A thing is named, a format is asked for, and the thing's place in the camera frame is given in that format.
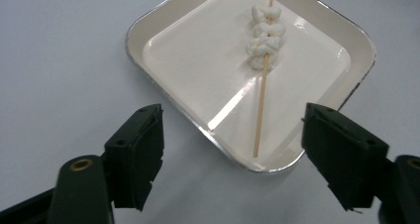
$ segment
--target skewer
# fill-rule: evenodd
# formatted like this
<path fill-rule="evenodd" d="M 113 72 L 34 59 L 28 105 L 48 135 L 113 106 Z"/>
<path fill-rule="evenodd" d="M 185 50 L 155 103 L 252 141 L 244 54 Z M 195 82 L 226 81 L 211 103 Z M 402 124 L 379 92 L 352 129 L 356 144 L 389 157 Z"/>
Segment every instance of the skewer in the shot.
<path fill-rule="evenodd" d="M 269 7 L 272 7 L 272 0 L 269 0 Z M 267 22 L 272 24 L 272 18 L 267 18 Z M 260 149 L 260 137 L 262 133 L 262 122 L 263 122 L 263 101 L 265 97 L 265 82 L 266 75 L 268 72 L 268 54 L 264 55 L 263 60 L 263 71 L 262 71 L 262 89 L 260 92 L 260 104 L 259 104 L 259 117 L 257 119 L 257 131 L 256 131 L 256 142 L 254 145 L 254 157 L 256 158 L 259 155 Z"/>

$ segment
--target black plastic part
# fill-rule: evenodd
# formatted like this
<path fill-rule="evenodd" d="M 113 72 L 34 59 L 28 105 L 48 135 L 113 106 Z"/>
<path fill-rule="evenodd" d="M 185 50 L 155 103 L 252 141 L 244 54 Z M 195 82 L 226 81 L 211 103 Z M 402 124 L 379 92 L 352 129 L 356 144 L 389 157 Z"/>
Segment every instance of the black plastic part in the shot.
<path fill-rule="evenodd" d="M 371 207 L 388 145 L 339 112 L 308 103 L 302 147 L 343 207 Z"/>
<path fill-rule="evenodd" d="M 420 223 L 420 159 L 400 156 L 395 161 L 395 192 L 406 223 Z"/>
<path fill-rule="evenodd" d="M 48 223 L 114 223 L 100 157 L 79 157 L 61 167 Z"/>
<path fill-rule="evenodd" d="M 108 170 L 115 207 L 143 210 L 160 170 L 163 126 L 160 105 L 138 110 L 105 144 L 102 156 Z"/>
<path fill-rule="evenodd" d="M 0 223 L 47 223 L 53 189 L 38 194 L 0 213 Z"/>

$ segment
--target white tray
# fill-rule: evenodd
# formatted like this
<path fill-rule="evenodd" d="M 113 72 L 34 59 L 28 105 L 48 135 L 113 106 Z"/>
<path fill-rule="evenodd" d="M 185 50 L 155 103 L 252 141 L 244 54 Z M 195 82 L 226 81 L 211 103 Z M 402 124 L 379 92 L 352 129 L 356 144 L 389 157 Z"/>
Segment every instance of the white tray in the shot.
<path fill-rule="evenodd" d="M 339 109 L 374 63 L 357 25 L 318 0 L 274 0 L 286 26 L 267 77 L 260 154 L 253 157 L 262 72 L 248 66 L 251 8 L 268 0 L 166 0 L 140 18 L 127 51 L 228 158 L 257 172 L 291 167 L 303 155 L 307 102 Z"/>

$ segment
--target white table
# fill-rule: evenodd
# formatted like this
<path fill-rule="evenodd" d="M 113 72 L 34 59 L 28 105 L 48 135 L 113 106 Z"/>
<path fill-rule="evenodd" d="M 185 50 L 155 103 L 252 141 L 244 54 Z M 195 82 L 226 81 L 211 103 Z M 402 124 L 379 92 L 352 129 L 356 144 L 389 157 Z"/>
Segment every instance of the white table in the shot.
<path fill-rule="evenodd" d="M 228 161 L 125 53 L 132 23 L 164 0 L 0 0 L 0 210 L 54 186 L 68 160 L 100 155 L 140 107 L 161 103 L 165 150 L 144 212 L 116 223 L 377 223 L 345 212 L 307 160 L 280 175 Z M 321 0 L 371 36 L 376 65 L 342 112 L 420 156 L 420 0 Z"/>

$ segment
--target marshmallow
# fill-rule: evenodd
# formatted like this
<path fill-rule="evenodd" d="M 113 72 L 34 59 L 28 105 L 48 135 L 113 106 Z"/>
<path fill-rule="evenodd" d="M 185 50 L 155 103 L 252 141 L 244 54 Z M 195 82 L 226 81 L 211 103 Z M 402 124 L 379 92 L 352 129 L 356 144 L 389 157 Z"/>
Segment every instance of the marshmallow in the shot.
<path fill-rule="evenodd" d="M 252 9 L 253 19 L 256 23 L 266 22 L 267 18 L 271 18 L 273 22 L 277 22 L 281 14 L 281 9 L 276 6 L 266 7 L 255 5 Z"/>

